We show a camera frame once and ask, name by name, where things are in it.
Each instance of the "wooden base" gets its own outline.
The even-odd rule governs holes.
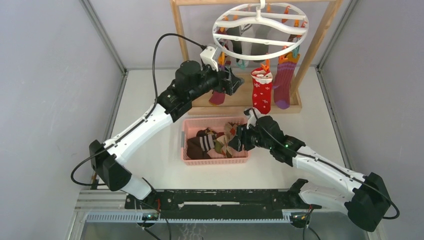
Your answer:
[[[253,84],[250,73],[237,74],[238,77],[244,79],[244,84],[240,86],[237,92],[232,96],[225,96],[223,104],[214,106],[209,103],[212,91],[199,97],[192,103],[192,109],[188,111],[189,115],[239,115],[246,108],[252,107]],[[298,114],[302,110],[301,97],[299,91],[290,98],[290,107],[280,109],[274,103],[274,96],[271,96],[271,111],[269,114]]]

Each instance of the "white table surface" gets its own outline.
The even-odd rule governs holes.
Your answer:
[[[156,70],[159,94],[174,79],[175,69]],[[153,103],[151,70],[129,71],[112,135],[123,131]],[[319,154],[344,166],[315,69],[299,88],[303,108],[296,114],[272,114],[285,134],[304,141]],[[251,150],[247,163],[187,166],[181,160],[181,131],[187,114],[141,146],[125,167],[156,189],[287,189],[297,179],[326,185],[316,176],[276,161],[266,149]]]

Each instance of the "red wire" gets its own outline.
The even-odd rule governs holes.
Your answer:
[[[158,198],[156,201],[157,201],[157,209],[160,211],[161,210],[161,200]]]

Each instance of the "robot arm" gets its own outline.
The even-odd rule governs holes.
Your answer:
[[[393,204],[379,175],[372,172],[366,176],[326,159],[303,141],[284,135],[271,116],[262,116],[254,108],[244,113],[250,118],[247,124],[237,128],[229,143],[231,147],[238,151],[255,147],[269,149],[277,161],[320,177],[331,187],[298,179],[291,190],[306,204],[344,213],[363,230],[373,232],[376,229]]]
[[[111,191],[122,190],[143,200],[151,192],[151,187],[123,167],[133,153],[154,134],[188,112],[192,101],[198,97],[211,90],[232,95],[244,83],[230,67],[218,69],[216,59],[219,55],[217,48],[208,46],[200,54],[203,66],[196,61],[183,62],[171,85],[143,116],[105,142],[95,140],[90,144],[92,156],[102,152],[91,159],[92,168]]]

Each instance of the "metal corner post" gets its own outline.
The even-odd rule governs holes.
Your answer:
[[[115,60],[117,66],[119,67],[119,70],[122,72],[122,74],[125,74],[126,68],[121,60],[121,58],[118,55],[117,50],[115,49],[114,45],[112,44],[111,39],[108,36],[108,33],[106,32],[105,28],[102,25],[102,22],[99,19],[99,16],[97,15],[92,3],[90,0],[79,0],[82,7],[84,8],[85,12],[87,13],[87,16],[90,18],[91,23],[93,24],[93,27],[97,31],[98,35],[100,36],[101,40],[103,41],[104,45],[106,46],[107,50],[109,51],[112,58]]]

